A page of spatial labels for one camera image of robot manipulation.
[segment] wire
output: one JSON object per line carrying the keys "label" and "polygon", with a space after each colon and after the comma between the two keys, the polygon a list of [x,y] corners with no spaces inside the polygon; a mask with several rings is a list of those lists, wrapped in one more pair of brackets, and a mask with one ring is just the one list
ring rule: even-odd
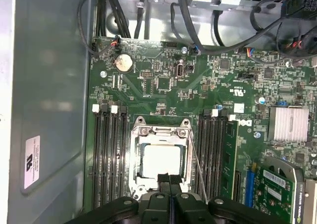
{"label": "wire", "polygon": [[[278,50],[278,52],[284,56],[284,57],[287,57],[287,58],[291,58],[291,59],[309,59],[309,58],[312,58],[312,57],[315,57],[316,54],[312,55],[312,54],[309,54],[308,53],[308,50],[298,50],[297,48],[292,48],[288,53],[285,53],[282,51],[281,47],[280,47],[280,42],[279,42],[279,34],[281,32],[281,28],[282,28],[282,25],[283,25],[283,22],[281,22],[277,28],[277,33],[276,33],[276,48]],[[311,35],[314,34],[314,31],[317,29],[317,26],[313,27],[310,31],[308,31],[306,34],[305,34],[305,39],[309,38]]]}
{"label": "wire", "polygon": [[178,3],[171,3],[170,4],[170,26],[172,28],[172,32],[174,33],[175,37],[181,41],[182,43],[186,44],[187,46],[191,47],[191,48],[195,48],[196,46],[192,43],[188,43],[186,42],[178,33],[178,31],[176,30],[176,27],[175,27],[175,9],[174,9],[174,6],[179,6]]}
{"label": "wire", "polygon": [[124,38],[131,38],[128,23],[118,0],[109,0],[115,21],[118,25],[120,35]]}
{"label": "wire", "polygon": [[180,9],[184,18],[184,22],[187,28],[187,31],[190,35],[190,37],[192,38],[193,42],[195,43],[195,45],[199,48],[199,50],[201,51],[201,53],[203,54],[208,54],[211,56],[215,56],[221,53],[226,53],[232,50],[235,50],[237,48],[241,48],[241,47],[245,47],[246,45],[256,41],[258,38],[260,38],[261,36],[263,36],[265,33],[267,33],[269,30],[271,30],[273,27],[277,26],[279,23],[281,23],[282,21],[284,21],[284,18],[279,18],[278,20],[274,21],[273,23],[271,23],[269,26],[267,26],[266,28],[264,28],[262,31],[260,31],[259,33],[255,34],[254,36],[250,37],[249,39],[246,39],[240,43],[237,43],[235,45],[229,46],[229,47],[225,47],[225,48],[221,48],[219,50],[206,50],[202,43],[200,42],[198,35],[195,31],[194,25],[193,25],[193,21],[190,17],[190,13],[187,7],[187,2],[186,0],[178,0],[179,5],[180,5]]}
{"label": "wire", "polygon": [[110,45],[105,47],[104,49],[102,49],[100,52],[95,52],[93,51],[88,43],[87,43],[87,40],[86,40],[86,37],[85,37],[85,33],[84,33],[84,29],[83,29],[83,23],[82,23],[82,18],[81,18],[81,9],[84,5],[84,3],[86,2],[87,0],[81,0],[78,4],[78,7],[77,7],[77,20],[78,20],[78,29],[79,29],[79,35],[81,37],[81,40],[82,42],[84,43],[84,46],[86,47],[86,49],[91,53],[93,54],[94,56],[100,56],[102,55],[103,53],[105,53],[106,51],[109,50],[110,48]]}
{"label": "wire", "polygon": [[143,8],[138,8],[138,15],[137,15],[137,26],[134,31],[134,39],[138,39],[140,35],[141,25],[143,21]]}
{"label": "wire", "polygon": [[[250,22],[252,27],[257,31],[260,32],[261,30],[263,30],[263,28],[258,24],[258,22],[256,21],[255,18],[255,12],[257,10],[257,8],[259,8],[262,4],[267,3],[267,2],[273,2],[273,1],[277,1],[277,0],[261,0],[260,2],[258,2],[257,5],[255,5],[250,13]],[[271,32],[267,32],[265,33],[266,36],[271,37],[273,39],[273,41],[276,40],[276,36],[274,34],[272,34]]]}
{"label": "wire", "polygon": [[124,32],[126,34],[126,38],[131,38],[129,27],[128,27],[128,22],[127,22],[127,19],[126,19],[124,13],[123,13],[123,10],[121,8],[119,0],[112,0],[112,1],[114,3],[114,6],[116,7],[116,9],[118,11],[118,15],[119,15],[120,20],[122,22],[123,30],[124,30]]}
{"label": "wire", "polygon": [[219,11],[219,10],[213,11],[213,32],[214,32],[214,36],[216,37],[216,40],[217,40],[219,46],[224,47],[224,43],[221,40],[221,37],[219,35],[219,30],[218,30],[219,16],[221,14],[222,14],[222,11]]}

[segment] metal frame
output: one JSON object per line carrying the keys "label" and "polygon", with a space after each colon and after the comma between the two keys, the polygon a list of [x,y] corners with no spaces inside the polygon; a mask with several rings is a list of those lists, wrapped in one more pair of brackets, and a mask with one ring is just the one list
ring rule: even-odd
{"label": "metal frame", "polygon": [[7,222],[15,0],[0,0],[0,223]]}

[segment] ram slot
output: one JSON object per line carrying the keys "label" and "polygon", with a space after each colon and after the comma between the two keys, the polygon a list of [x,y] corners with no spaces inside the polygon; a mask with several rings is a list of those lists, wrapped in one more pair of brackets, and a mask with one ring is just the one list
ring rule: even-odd
{"label": "ram slot", "polygon": [[[206,138],[207,138],[207,121],[204,119],[199,120],[199,140],[197,145],[197,157],[200,164],[200,168],[202,171],[202,175],[204,176],[206,165],[205,165],[205,147],[206,147]],[[202,185],[201,185],[201,177],[198,174],[198,166],[196,166],[196,179],[195,179],[195,192],[197,192],[200,196],[202,196]]]}
{"label": "ram slot", "polygon": [[105,149],[105,112],[99,112],[95,118],[94,163],[93,163],[93,208],[103,203],[103,160]]}
{"label": "ram slot", "polygon": [[127,114],[121,114],[121,147],[120,147],[120,164],[119,164],[119,196],[124,195],[124,174],[125,174],[125,153],[126,153],[126,144],[127,144],[127,131],[128,131],[128,118]]}
{"label": "ram slot", "polygon": [[[220,194],[225,126],[224,117],[200,116],[197,155],[208,199]],[[197,167],[195,191],[202,195]]]}
{"label": "ram slot", "polygon": [[217,139],[217,121],[215,118],[212,118],[212,120],[209,122],[209,142],[208,142],[208,156],[207,156],[207,164],[208,164],[208,172],[206,176],[206,193],[207,193],[207,198],[210,199],[213,196],[213,189],[214,189],[214,174],[215,174],[215,169],[216,167],[214,166],[215,162],[215,156],[216,156],[216,139]]}

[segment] silver heatsink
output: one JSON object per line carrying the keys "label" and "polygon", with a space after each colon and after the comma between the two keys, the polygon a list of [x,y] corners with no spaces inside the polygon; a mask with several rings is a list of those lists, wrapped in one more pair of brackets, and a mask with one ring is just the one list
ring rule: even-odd
{"label": "silver heatsink", "polygon": [[271,108],[268,139],[273,141],[306,142],[307,108]]}

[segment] label sticker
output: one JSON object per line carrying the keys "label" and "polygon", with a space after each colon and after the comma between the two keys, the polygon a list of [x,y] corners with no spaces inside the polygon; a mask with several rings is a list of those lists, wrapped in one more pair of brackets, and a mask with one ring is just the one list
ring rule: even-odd
{"label": "label sticker", "polygon": [[24,163],[24,188],[27,188],[40,177],[40,136],[26,140]]}
{"label": "label sticker", "polygon": [[233,112],[234,113],[244,113],[244,104],[234,104]]}
{"label": "label sticker", "polygon": [[274,175],[270,172],[267,172],[266,170],[263,171],[263,176],[265,178],[268,178],[269,180],[273,181],[274,183],[278,184],[279,186],[281,186],[283,188],[286,187],[286,182],[283,179],[277,177],[276,175]]}
{"label": "label sticker", "polygon": [[282,201],[282,195],[280,195],[278,192],[275,192],[273,189],[269,187],[267,188],[267,192],[273,197],[277,198],[279,201]]}

